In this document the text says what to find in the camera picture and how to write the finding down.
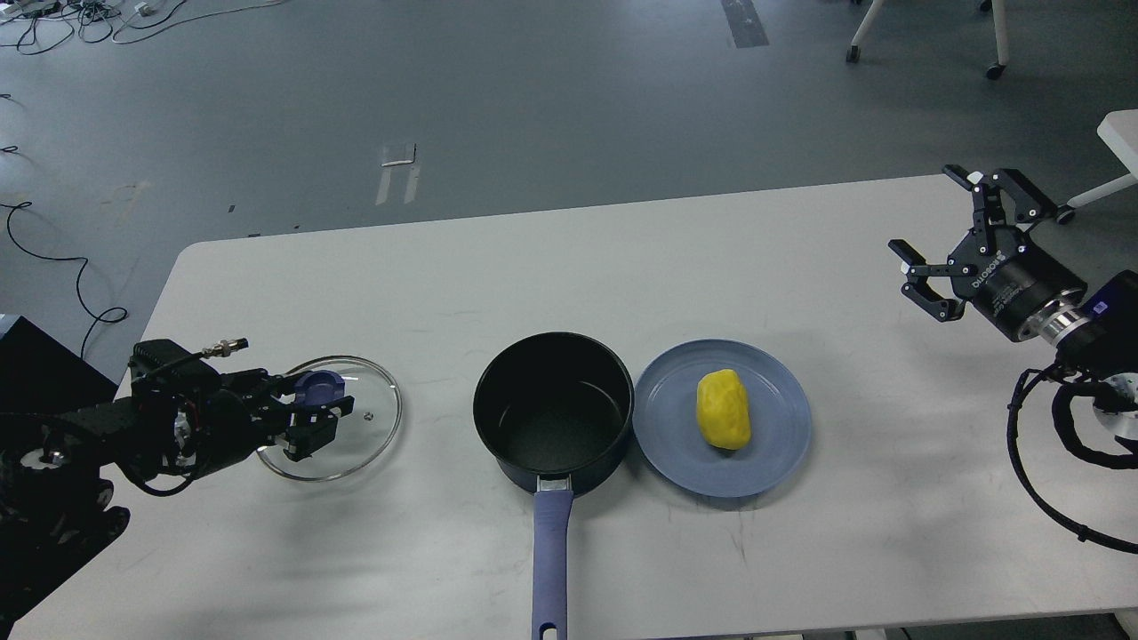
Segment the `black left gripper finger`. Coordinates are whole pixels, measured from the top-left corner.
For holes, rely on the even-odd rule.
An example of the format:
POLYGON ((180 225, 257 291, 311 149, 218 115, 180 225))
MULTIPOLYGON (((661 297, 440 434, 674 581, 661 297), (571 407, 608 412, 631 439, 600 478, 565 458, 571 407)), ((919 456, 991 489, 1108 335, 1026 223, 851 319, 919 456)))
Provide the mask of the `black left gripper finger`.
POLYGON ((340 417, 337 411, 269 411, 269 441, 289 461, 305 460, 333 441, 340 417))
POLYGON ((322 415, 349 416, 355 397, 337 372, 277 374, 269 380, 269 416, 322 415))

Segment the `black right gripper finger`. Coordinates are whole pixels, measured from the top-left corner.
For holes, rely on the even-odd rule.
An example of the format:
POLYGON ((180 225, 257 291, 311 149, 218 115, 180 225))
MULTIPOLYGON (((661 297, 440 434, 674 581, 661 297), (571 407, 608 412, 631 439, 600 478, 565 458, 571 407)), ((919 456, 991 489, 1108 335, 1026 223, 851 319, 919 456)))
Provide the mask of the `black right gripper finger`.
POLYGON ((946 164, 942 173, 970 192, 971 230, 1036 224, 1058 214, 1056 203, 1019 170, 996 169, 984 173, 946 164))
POLYGON ((964 314, 964 302, 957 297, 943 297, 927 281, 934 278, 963 278, 965 266, 956 264, 927 264, 926 259, 902 239, 891 239, 887 247, 902 260, 906 284, 902 296, 918 305, 939 323, 954 323, 964 314))

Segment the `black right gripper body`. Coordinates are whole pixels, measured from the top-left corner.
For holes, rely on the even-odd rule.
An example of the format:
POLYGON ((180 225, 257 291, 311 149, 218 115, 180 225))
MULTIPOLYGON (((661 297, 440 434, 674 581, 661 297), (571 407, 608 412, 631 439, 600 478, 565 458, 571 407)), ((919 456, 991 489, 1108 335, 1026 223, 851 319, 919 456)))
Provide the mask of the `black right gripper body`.
POLYGON ((953 276, 953 292, 978 309, 1013 343, 1038 333, 1032 317, 1059 300, 1077 304, 1088 284, 1014 225, 986 232, 971 230, 950 253, 950 265, 968 272, 953 276))

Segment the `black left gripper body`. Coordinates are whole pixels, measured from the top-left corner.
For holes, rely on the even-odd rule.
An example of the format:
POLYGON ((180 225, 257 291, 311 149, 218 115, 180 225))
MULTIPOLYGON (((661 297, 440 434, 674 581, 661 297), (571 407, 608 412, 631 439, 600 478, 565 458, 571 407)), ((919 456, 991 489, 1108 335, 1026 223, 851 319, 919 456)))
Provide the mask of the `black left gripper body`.
POLYGON ((281 401, 292 393, 292 376, 251 369, 220 374, 217 384, 193 396, 188 442, 168 459, 181 476, 207 476, 277 444, 290 422, 281 401))

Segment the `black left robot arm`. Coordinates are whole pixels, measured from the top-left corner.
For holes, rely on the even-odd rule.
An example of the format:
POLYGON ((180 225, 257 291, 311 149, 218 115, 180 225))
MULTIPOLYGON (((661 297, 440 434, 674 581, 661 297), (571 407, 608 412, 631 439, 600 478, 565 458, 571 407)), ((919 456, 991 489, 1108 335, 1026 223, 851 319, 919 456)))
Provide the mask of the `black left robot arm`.
POLYGON ((256 451, 304 460, 333 441, 355 400, 341 374, 216 372, 248 340, 188 351, 142 340, 126 397, 60 415, 3 416, 3 637, 118 540, 131 514, 112 504, 106 467, 150 497, 174 497, 256 451))

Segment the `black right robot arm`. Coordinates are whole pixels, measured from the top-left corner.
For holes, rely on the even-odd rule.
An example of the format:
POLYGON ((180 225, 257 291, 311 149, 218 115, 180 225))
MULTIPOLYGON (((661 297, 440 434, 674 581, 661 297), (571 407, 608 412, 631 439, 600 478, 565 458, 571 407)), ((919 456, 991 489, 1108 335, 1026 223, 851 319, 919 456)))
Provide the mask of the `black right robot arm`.
POLYGON ((970 195, 970 228, 943 263, 924 259, 906 240, 890 240, 887 246, 905 268, 900 292, 939 323, 954 323, 975 307, 1005 339, 1041 339, 1055 348, 1052 364, 1020 374, 1009 397, 1006 448, 1013 471, 1040 510, 1078 541, 1133 553, 1132 541, 1079 523, 1039 494, 1022 462, 1019 419, 1032 389, 1053 381, 1052 422, 1067 453, 1112 470, 1137 467, 1135 272, 1122 270, 1089 292, 1085 279, 1034 243, 1036 225, 1067 211, 1022 172, 971 172, 957 164, 942 170, 970 195))

